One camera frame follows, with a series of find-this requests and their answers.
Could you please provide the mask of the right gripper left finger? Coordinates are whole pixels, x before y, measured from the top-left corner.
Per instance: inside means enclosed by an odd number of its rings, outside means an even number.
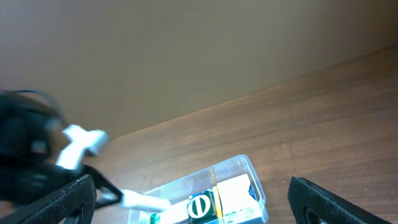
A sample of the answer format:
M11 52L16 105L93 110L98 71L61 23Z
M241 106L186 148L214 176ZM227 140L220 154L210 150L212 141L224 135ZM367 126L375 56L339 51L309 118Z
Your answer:
M12 222L90 223L95 212L93 178L84 175L12 214Z

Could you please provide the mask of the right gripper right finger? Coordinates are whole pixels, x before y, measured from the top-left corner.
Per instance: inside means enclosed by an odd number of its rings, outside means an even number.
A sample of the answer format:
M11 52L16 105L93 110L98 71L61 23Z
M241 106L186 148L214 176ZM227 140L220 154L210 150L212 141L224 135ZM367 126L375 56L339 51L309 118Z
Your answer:
M287 198L299 224L391 224L303 177L291 178Z

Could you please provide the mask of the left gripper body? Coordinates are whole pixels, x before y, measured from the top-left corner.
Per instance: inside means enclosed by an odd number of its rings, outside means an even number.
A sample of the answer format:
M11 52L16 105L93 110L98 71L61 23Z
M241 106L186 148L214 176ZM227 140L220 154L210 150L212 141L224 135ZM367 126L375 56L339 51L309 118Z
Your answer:
M77 170L67 170L55 165L70 143L62 131L71 124L51 96L37 91L47 100L43 103L27 97L27 92L1 92L1 200L28 205L90 175L102 192L96 208L121 202L122 192L94 167L80 163Z

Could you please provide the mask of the small white bottle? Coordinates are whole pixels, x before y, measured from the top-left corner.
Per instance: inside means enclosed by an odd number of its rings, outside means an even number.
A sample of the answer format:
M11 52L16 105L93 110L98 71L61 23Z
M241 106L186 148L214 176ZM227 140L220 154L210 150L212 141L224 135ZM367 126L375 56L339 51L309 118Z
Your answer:
M171 206L167 199L144 195L132 190L121 190L120 206L143 212L163 212Z

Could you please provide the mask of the white green medicine box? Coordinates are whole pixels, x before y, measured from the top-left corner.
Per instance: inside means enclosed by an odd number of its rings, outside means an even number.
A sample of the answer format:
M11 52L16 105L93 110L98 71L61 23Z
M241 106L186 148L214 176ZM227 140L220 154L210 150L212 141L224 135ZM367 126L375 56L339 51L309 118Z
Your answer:
M171 207L160 213L150 215L150 224L186 224L190 223L188 211L188 200L173 204Z

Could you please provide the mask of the green Zam-Buk box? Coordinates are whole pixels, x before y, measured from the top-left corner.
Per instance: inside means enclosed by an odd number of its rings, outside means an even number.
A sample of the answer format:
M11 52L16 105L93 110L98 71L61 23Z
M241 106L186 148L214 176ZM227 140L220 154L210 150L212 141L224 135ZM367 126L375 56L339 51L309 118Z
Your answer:
M214 195L210 190L189 197L188 219L192 224L203 224L217 220Z

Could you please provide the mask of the blue VapoDrops box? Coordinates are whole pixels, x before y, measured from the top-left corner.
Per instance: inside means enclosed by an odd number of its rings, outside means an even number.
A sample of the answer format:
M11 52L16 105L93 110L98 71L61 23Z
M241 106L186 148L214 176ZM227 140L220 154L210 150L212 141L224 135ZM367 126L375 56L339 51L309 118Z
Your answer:
M220 199L220 195L219 195L219 192L218 192L218 188L217 188L217 186L215 186L215 187L212 187L212 188L210 188L208 190L213 192L214 203L215 203L215 208L216 208L216 214L217 214L218 219L214 220L212 222L203 223L203 224L209 224L209 223L220 224L222 219L223 219L223 209L222 209L222 205L221 205L221 199Z

